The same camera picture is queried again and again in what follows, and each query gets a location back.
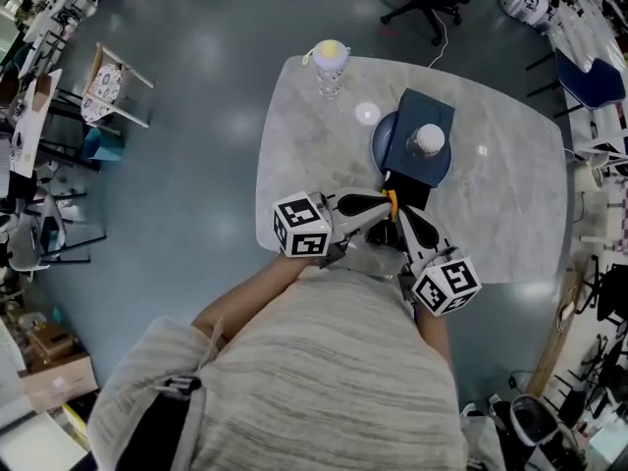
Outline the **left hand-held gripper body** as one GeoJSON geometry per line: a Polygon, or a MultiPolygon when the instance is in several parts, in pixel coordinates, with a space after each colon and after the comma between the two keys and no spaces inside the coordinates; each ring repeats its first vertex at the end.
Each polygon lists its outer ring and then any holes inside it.
{"type": "Polygon", "coordinates": [[[272,206],[272,230],[287,258],[317,259],[320,267],[340,261],[353,237],[343,222],[339,204],[360,190],[300,191],[272,206]]]}

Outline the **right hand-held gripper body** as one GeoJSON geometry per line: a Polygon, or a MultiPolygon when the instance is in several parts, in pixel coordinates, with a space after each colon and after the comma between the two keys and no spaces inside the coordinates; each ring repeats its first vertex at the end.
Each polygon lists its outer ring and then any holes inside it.
{"type": "Polygon", "coordinates": [[[406,301],[433,316],[463,308],[481,289],[471,259],[457,247],[446,248],[424,265],[411,264],[399,274],[399,285],[406,301]]]}

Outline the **person's right forearm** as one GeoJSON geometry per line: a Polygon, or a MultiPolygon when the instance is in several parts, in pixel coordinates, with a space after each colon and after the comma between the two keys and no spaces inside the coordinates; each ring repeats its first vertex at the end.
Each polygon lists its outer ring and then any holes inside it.
{"type": "Polygon", "coordinates": [[[445,318],[434,316],[426,306],[418,303],[415,305],[415,321],[424,342],[451,365],[445,318]]]}

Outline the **person's left forearm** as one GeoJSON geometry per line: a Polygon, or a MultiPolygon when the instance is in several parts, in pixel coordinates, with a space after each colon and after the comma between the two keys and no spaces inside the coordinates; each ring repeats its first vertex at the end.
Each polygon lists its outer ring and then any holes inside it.
{"type": "Polygon", "coordinates": [[[311,264],[310,258],[279,255],[259,272],[205,307],[191,326],[208,338],[218,330],[218,348],[223,348],[270,302],[293,284],[311,264]]]}

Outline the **dark blue square box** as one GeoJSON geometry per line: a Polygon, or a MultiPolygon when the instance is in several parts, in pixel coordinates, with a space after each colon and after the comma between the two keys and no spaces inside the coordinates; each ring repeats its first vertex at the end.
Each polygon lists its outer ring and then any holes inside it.
{"type": "Polygon", "coordinates": [[[407,88],[400,98],[380,169],[436,188],[445,178],[451,163],[453,115],[453,107],[407,88]],[[417,141],[417,132],[429,125],[435,126],[444,135],[444,143],[438,151],[424,150],[417,141]]]}

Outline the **brown cardboard box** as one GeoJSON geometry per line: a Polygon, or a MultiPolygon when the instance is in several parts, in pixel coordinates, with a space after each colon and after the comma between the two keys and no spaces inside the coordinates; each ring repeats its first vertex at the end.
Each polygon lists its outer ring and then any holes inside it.
{"type": "Polygon", "coordinates": [[[72,332],[55,323],[37,325],[27,336],[35,353],[45,363],[73,355],[78,345],[72,332]]]}

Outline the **pale cardboard box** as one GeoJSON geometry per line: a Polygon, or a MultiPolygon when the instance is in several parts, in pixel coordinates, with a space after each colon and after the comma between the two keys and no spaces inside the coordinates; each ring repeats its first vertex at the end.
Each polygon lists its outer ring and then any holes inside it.
{"type": "Polygon", "coordinates": [[[60,408],[67,401],[98,389],[91,358],[87,353],[75,354],[51,362],[36,364],[18,377],[36,413],[60,408]]]}

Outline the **round blue plate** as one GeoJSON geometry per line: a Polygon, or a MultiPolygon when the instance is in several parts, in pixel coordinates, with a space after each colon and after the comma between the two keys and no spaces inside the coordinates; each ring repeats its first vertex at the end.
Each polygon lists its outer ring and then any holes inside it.
{"type": "Polygon", "coordinates": [[[451,148],[445,135],[445,147],[431,158],[415,156],[407,147],[407,138],[418,128],[412,129],[405,120],[398,123],[398,113],[385,116],[376,127],[371,139],[371,151],[376,168],[383,176],[385,171],[406,175],[416,181],[438,187],[444,180],[451,164],[451,148]]]}

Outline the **wooden board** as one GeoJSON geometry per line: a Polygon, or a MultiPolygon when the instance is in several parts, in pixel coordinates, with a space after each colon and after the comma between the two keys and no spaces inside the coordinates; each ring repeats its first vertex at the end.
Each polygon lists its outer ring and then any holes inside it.
{"type": "Polygon", "coordinates": [[[567,341],[580,299],[582,273],[571,264],[565,271],[549,335],[525,393],[540,397],[546,389],[567,341]]]}

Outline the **patterned water bottle yellow cap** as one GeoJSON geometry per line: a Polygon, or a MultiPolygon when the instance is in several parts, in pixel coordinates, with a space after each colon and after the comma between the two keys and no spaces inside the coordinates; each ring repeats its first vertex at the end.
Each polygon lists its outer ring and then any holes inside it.
{"type": "Polygon", "coordinates": [[[334,98],[342,86],[342,75],[351,49],[340,41],[326,39],[317,43],[302,58],[302,65],[314,65],[318,89],[322,96],[334,98]]]}

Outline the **person's grey striped shirt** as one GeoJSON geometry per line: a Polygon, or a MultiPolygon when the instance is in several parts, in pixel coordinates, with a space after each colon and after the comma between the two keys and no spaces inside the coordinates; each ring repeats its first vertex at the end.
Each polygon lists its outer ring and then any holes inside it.
{"type": "Polygon", "coordinates": [[[372,278],[308,269],[223,348],[153,321],[89,418],[100,471],[183,374],[206,393],[190,471],[464,471],[451,370],[399,292],[372,278]]]}

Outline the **blue waste bin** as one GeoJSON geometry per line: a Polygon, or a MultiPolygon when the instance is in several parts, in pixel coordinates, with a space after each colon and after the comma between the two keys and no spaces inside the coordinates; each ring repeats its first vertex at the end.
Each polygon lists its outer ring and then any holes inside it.
{"type": "Polygon", "coordinates": [[[119,136],[92,128],[84,139],[81,157],[89,161],[118,162],[124,152],[125,144],[119,136]]]}

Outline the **wooden chair with patterned cushion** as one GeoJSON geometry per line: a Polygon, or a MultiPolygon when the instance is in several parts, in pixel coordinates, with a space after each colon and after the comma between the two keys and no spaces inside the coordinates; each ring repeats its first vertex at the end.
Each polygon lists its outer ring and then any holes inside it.
{"type": "Polygon", "coordinates": [[[101,122],[108,116],[118,115],[144,129],[149,123],[125,110],[121,103],[128,77],[140,81],[153,89],[153,81],[144,76],[129,62],[100,42],[91,69],[87,75],[80,96],[80,115],[85,123],[93,128],[103,128],[101,122]]]}

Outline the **white round robot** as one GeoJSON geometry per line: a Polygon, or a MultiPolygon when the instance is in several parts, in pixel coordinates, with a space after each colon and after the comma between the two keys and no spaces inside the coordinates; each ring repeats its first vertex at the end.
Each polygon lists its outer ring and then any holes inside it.
{"type": "Polygon", "coordinates": [[[497,0],[511,18],[546,34],[556,21],[559,0],[497,0]]]}

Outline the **white work desk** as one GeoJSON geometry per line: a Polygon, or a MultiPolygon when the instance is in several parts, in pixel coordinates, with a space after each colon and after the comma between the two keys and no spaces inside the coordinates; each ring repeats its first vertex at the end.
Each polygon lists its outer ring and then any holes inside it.
{"type": "Polygon", "coordinates": [[[23,97],[26,106],[15,126],[9,163],[12,172],[25,178],[32,176],[39,140],[62,72],[62,69],[57,69],[45,75],[49,84],[47,94],[35,93],[37,80],[34,79],[23,97]]]}

